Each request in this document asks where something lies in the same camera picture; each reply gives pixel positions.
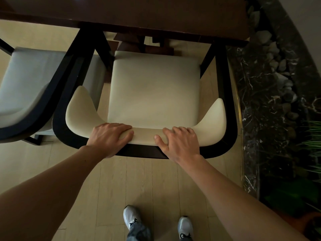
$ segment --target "shoe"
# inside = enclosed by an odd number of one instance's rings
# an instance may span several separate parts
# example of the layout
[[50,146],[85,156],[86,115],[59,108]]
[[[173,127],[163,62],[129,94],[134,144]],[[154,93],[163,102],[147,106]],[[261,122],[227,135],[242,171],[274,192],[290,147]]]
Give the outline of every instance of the shoe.
[[126,224],[128,230],[130,230],[130,227],[135,222],[141,221],[138,210],[132,205],[128,205],[125,207],[123,216],[124,216],[124,221],[125,221],[125,224]]
[[179,238],[193,236],[193,225],[191,220],[187,216],[183,216],[179,219],[178,225]]

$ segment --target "light wood flooring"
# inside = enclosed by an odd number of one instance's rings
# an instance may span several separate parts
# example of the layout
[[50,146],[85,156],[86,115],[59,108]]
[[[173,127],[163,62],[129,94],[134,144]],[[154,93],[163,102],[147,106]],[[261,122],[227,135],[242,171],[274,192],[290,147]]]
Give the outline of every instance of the light wood flooring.
[[[78,29],[0,20],[0,38],[11,46],[66,51]],[[107,33],[107,39],[115,34]],[[153,45],[151,38],[145,43]],[[208,44],[171,40],[175,55],[197,57],[201,62]],[[0,81],[10,56],[0,51]],[[105,84],[98,112],[106,118],[110,85]],[[218,98],[215,61],[201,79],[201,119]],[[242,183],[243,142],[239,134],[226,154],[208,159],[212,166],[239,186]],[[0,192],[3,192],[64,160],[76,149],[56,137],[45,137],[41,146],[22,141],[0,144]],[[205,196],[192,179],[170,160],[115,156],[104,159],[89,174],[78,198],[60,226],[55,241],[126,240],[123,221],[126,205],[137,206],[155,240],[179,240],[177,221],[191,218],[195,241],[231,240]]]

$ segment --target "jeans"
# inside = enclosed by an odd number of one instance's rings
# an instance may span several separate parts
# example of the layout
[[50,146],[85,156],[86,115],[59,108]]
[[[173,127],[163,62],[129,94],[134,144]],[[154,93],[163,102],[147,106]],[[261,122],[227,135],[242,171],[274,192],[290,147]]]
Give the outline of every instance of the jeans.
[[[151,232],[141,222],[135,222],[131,225],[126,241],[152,241]],[[180,241],[193,241],[190,237],[181,238]]]

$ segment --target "chair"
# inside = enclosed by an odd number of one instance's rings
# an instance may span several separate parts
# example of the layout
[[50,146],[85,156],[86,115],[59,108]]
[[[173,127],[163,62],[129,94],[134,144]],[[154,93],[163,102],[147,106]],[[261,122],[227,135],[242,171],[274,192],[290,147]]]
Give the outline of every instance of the chair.
[[[96,39],[105,48],[101,53],[109,56],[102,32]],[[199,80],[215,55],[219,99],[197,124]],[[167,158],[153,139],[159,134],[167,142],[163,127],[193,128],[205,158],[224,154],[235,143],[237,123],[224,45],[213,44],[201,65],[188,57],[116,51],[109,69],[112,80],[107,122],[130,124],[135,131],[133,140],[117,155]],[[57,137],[75,148],[85,145],[93,127],[104,123],[81,79],[77,80],[79,76],[85,76],[80,68],[69,78],[53,118]]]
[[[63,88],[88,42],[79,32],[67,52],[12,48],[0,40],[11,56],[0,86],[0,142],[24,140],[40,145],[40,135],[54,135],[52,118]],[[91,59],[83,86],[98,108],[106,67],[98,55]]]

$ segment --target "dark wooden table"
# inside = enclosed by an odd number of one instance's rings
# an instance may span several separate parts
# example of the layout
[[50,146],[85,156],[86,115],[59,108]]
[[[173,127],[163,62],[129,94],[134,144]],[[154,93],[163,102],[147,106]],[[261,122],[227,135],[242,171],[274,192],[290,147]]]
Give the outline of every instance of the dark wooden table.
[[0,19],[244,46],[244,0],[0,0]]

